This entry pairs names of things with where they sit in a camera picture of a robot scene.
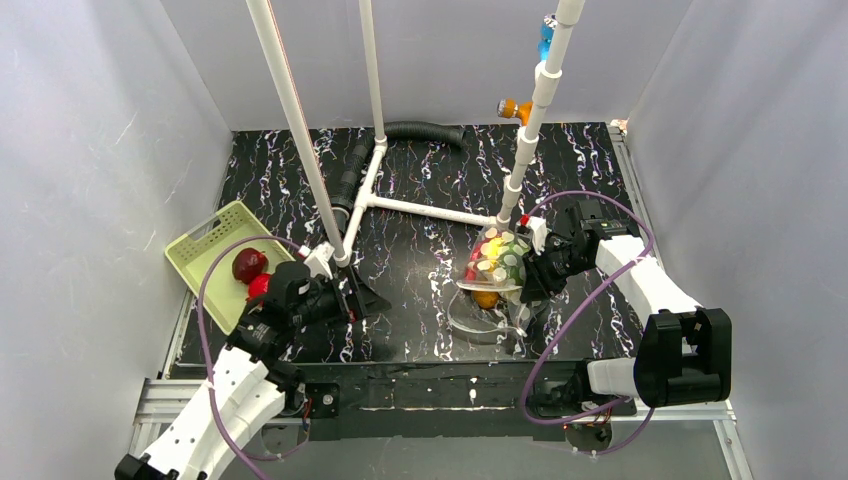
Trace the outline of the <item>clear polka dot zip bag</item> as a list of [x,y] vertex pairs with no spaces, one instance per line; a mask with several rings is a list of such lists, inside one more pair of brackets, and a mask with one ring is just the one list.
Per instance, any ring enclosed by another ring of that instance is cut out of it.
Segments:
[[[460,306],[447,308],[450,325],[468,334],[525,337],[541,308],[539,301],[520,302],[526,278],[522,257],[531,250],[532,246],[511,230],[484,228],[456,280],[457,292],[452,300],[459,301]],[[475,290],[498,292],[501,299],[495,308],[483,310],[472,298]]]

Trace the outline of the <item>orange fake fruit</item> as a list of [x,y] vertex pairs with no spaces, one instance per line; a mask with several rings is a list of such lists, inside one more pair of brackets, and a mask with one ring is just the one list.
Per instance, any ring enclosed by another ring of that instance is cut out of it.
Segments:
[[501,299],[498,292],[480,290],[473,291],[472,298],[483,310],[491,310],[495,308]]

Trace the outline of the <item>red fake apple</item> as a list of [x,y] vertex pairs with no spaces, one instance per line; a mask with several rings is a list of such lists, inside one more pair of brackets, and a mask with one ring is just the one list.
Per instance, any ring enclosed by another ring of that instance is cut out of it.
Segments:
[[247,300],[253,300],[267,293],[271,275],[269,273],[261,273],[257,275],[248,284]]

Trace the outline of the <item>dark red fake fruit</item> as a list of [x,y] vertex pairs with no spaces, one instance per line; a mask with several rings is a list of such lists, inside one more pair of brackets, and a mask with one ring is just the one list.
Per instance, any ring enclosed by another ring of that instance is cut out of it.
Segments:
[[266,271],[268,259],[264,252],[252,247],[241,250],[231,264],[232,276],[239,282],[249,285]]

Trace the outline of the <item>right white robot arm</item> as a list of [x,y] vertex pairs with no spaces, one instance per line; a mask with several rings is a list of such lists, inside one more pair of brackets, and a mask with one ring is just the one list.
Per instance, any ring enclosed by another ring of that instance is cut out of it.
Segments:
[[547,300],[567,281],[589,270],[607,275],[643,325],[632,358],[583,360],[563,384],[536,384],[530,406],[581,408],[618,397],[653,408],[726,400],[731,391],[732,322],[721,308],[706,308],[687,295],[651,256],[639,223],[603,217],[595,199],[567,210],[564,233],[526,214],[518,232],[531,243],[523,262],[527,277],[520,301]]

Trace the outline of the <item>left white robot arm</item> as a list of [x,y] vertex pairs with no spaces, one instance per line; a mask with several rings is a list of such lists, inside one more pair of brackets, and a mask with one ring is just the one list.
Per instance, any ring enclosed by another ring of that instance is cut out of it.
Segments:
[[262,425],[291,407],[304,373],[284,360],[298,332],[311,325],[354,323],[389,310],[347,268],[337,279],[312,274],[300,261],[280,263],[266,290],[250,298],[207,378],[171,425],[145,450],[125,455],[117,479],[217,479]]

